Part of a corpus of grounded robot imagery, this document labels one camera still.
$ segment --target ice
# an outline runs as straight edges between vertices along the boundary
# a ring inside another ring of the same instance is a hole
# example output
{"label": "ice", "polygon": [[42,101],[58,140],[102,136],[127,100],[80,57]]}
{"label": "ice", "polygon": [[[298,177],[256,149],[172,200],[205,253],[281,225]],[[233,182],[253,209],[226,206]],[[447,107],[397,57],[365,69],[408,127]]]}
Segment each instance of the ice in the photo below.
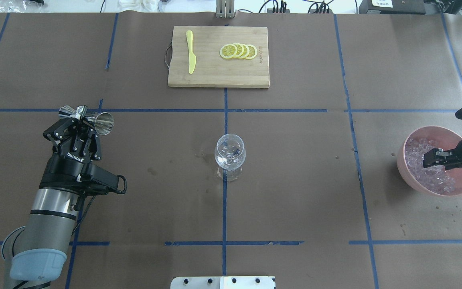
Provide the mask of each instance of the ice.
{"label": "ice", "polygon": [[409,172],[415,179],[431,192],[449,195],[455,190],[455,180],[445,171],[444,166],[424,168],[424,154],[437,148],[435,140],[426,138],[409,139],[405,145],[405,161]]}

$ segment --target yellow knife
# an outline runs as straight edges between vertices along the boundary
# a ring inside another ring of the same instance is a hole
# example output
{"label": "yellow knife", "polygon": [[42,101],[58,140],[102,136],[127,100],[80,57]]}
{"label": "yellow knife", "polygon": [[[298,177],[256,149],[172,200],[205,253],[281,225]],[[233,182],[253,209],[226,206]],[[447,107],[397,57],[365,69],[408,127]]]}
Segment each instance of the yellow knife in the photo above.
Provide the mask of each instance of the yellow knife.
{"label": "yellow knife", "polygon": [[188,43],[188,73],[194,73],[196,69],[196,55],[194,54],[194,33],[192,31],[186,32],[186,42]]}

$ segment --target wooden cutting board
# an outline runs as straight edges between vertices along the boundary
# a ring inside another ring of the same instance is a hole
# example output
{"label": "wooden cutting board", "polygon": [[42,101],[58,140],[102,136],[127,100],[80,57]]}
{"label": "wooden cutting board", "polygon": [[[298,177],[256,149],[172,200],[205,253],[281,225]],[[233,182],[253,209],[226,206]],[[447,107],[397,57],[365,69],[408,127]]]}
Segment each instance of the wooden cutting board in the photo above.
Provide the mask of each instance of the wooden cutting board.
{"label": "wooden cutting board", "polygon": [[[197,64],[188,73],[186,31],[194,33]],[[251,60],[223,59],[220,48],[229,43],[252,44],[258,55]],[[190,88],[268,88],[268,30],[266,27],[174,26],[168,86]]]}

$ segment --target pink bowl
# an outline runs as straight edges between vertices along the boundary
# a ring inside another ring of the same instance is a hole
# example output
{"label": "pink bowl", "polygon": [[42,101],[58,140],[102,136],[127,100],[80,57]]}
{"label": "pink bowl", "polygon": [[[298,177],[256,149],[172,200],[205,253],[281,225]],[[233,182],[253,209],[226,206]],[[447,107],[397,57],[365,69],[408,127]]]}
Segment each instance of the pink bowl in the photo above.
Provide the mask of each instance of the pink bowl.
{"label": "pink bowl", "polygon": [[409,135],[400,147],[400,150],[397,154],[397,167],[400,175],[404,181],[413,189],[418,192],[426,193],[433,196],[457,196],[462,195],[462,169],[453,169],[449,170],[448,173],[451,177],[455,179],[455,190],[449,194],[438,194],[428,190],[426,187],[421,185],[415,177],[409,172],[407,163],[405,161],[405,146],[407,145],[407,140],[409,139],[420,139],[427,138],[433,139],[438,144],[439,148],[444,150],[454,149],[457,146],[457,143],[460,142],[462,137],[454,133],[451,130],[442,128],[441,126],[424,126],[415,130]]}

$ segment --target clear glass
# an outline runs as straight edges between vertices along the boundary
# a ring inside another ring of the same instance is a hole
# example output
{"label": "clear glass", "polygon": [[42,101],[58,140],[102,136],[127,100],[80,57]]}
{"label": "clear glass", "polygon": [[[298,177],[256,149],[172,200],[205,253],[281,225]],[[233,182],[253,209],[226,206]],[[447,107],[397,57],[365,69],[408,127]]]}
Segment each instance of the clear glass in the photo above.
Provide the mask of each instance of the clear glass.
{"label": "clear glass", "polygon": [[218,174],[226,181],[234,181],[242,173],[245,161],[245,145],[243,140],[234,134],[220,137],[215,147],[215,161],[219,165]]}

